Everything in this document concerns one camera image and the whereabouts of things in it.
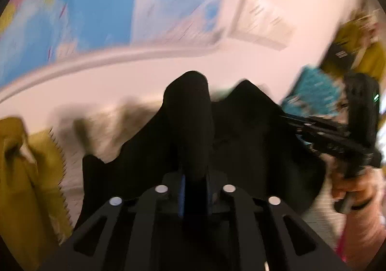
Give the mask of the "person's right hand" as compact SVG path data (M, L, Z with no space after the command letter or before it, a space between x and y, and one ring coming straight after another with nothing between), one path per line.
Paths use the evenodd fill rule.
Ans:
M331 183L332 198L335 201L342 200L347 193L350 193L354 206L361 206L370 201L377 192L374 170L371 166L365 167L364 173L351 179L345 179L336 167L331 171Z

